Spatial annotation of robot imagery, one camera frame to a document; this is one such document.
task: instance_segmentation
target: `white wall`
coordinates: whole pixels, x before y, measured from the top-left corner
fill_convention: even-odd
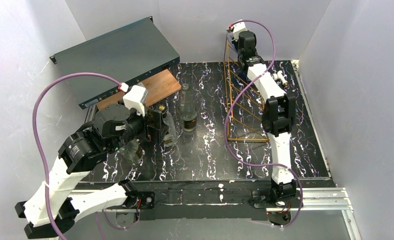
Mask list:
[[[264,23],[275,37],[277,59],[299,59],[330,0],[66,0],[87,40],[154,17],[181,62],[223,60],[225,29],[239,19]],[[272,58],[269,35],[249,25],[258,53]]]
[[[48,83],[60,77],[49,56],[83,41],[64,0],[0,1],[0,240],[26,239],[27,221],[17,218],[14,206],[44,180],[32,108]],[[66,84],[45,96],[37,122],[50,168],[84,119]]]
[[[394,240],[394,1],[332,0],[300,71],[362,238]]]

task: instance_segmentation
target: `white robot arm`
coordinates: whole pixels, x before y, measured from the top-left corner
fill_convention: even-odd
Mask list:
[[[287,94],[274,80],[279,79],[283,86],[288,83],[282,71],[274,74],[274,78],[265,73],[267,66],[256,50],[256,35],[248,31],[244,22],[235,24],[231,33],[232,44],[238,53],[238,65],[254,82],[264,100],[262,126],[270,139],[272,163],[291,168],[290,136],[295,119],[296,98]],[[274,166],[272,180],[277,191],[277,199],[286,198],[296,193],[293,175],[285,168]]]
[[[132,139],[163,141],[169,127],[164,124],[161,111],[144,106],[147,94],[145,87],[133,86],[123,97],[124,106],[109,105],[64,141],[49,173],[48,184],[52,217],[62,233],[89,214],[135,204],[138,198],[152,196],[151,192],[136,191],[129,180],[124,180],[100,191],[69,197],[79,181],[107,159],[107,154],[116,152]],[[43,182],[30,200],[15,206],[18,216],[28,221],[24,228],[28,239],[57,237],[47,214],[45,187]],[[152,208],[154,198],[151,198],[142,201],[141,209]]]

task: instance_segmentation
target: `gold wire rack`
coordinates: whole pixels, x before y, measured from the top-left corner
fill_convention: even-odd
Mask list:
[[[231,56],[230,53],[231,51],[233,53],[235,53],[235,56],[237,55],[237,51],[234,49],[234,47],[231,45],[230,41],[228,40],[228,37],[226,38],[225,41],[225,52],[223,53],[223,74],[224,74],[224,79],[225,79],[225,89],[227,91],[226,93],[226,110],[229,111],[230,107],[235,99],[235,97],[238,95],[239,92],[241,92],[241,90],[236,86],[236,84],[233,83],[233,81],[235,80],[235,82],[238,84],[238,86],[246,86],[247,81],[243,80],[233,69],[233,67],[236,67],[236,69],[238,68],[238,64],[236,61],[234,61]],[[248,92],[245,92],[243,94],[243,98],[246,98],[247,101],[251,102],[250,104],[254,104],[257,108],[257,110],[260,110],[264,108],[264,105],[261,104],[263,103],[263,99],[262,96],[260,95],[260,93],[255,90],[253,87],[249,87]],[[258,96],[261,101],[260,103],[255,101],[254,97],[251,97],[250,95],[256,95]],[[249,114],[249,116],[254,117],[257,119],[258,123],[261,123],[262,119],[261,119],[261,115],[259,114],[259,112],[255,112],[254,108],[248,109],[245,106],[243,106],[242,104],[239,104],[239,102],[237,102],[234,106],[235,108],[237,108],[238,110],[243,110],[245,111],[247,114]],[[263,142],[268,142],[269,138],[265,135],[263,129],[261,127],[254,127],[254,126],[250,126],[249,124],[244,123],[243,121],[239,120],[237,117],[234,116],[234,110],[231,112],[231,118],[228,120],[228,125],[227,125],[227,132],[228,132],[228,141],[237,141],[237,142],[255,142],[255,143],[263,143]],[[233,131],[232,131],[232,125],[233,123],[237,123],[239,125],[241,125],[244,129],[250,130],[253,134],[247,134],[246,136],[238,136],[237,134],[236,137],[233,137]]]

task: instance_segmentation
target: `black electronic device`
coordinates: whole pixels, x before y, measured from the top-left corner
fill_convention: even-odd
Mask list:
[[[62,75],[93,72],[134,85],[180,62],[168,40],[146,17],[50,57]],[[78,105],[85,109],[119,90],[94,76],[67,80]]]

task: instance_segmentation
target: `black marble tabletop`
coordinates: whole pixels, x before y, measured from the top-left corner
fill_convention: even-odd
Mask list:
[[[290,61],[275,61],[271,73],[282,70],[289,87],[286,92],[296,95],[296,126],[290,140],[292,169],[303,178],[328,177],[320,147],[311,124],[308,111]],[[180,63],[170,68],[179,83],[188,83],[198,106],[197,128],[184,132],[179,124],[179,94],[162,100],[176,124],[178,143],[172,147],[142,142],[144,157],[138,164],[127,163],[120,154],[111,154],[107,161],[98,165],[87,177],[86,182],[132,181],[189,181],[189,180],[238,180],[269,179],[271,168],[248,167],[237,162],[226,150],[224,142],[224,120],[226,113],[226,84],[222,62]],[[244,85],[233,79],[234,85],[242,89]],[[246,92],[256,103],[260,97],[253,91]],[[261,114],[256,104],[247,98],[239,103]],[[260,121],[240,108],[234,108],[234,117],[261,131]],[[233,124],[231,137],[258,137],[240,124]],[[252,164],[272,162],[269,142],[230,142],[239,158]]]

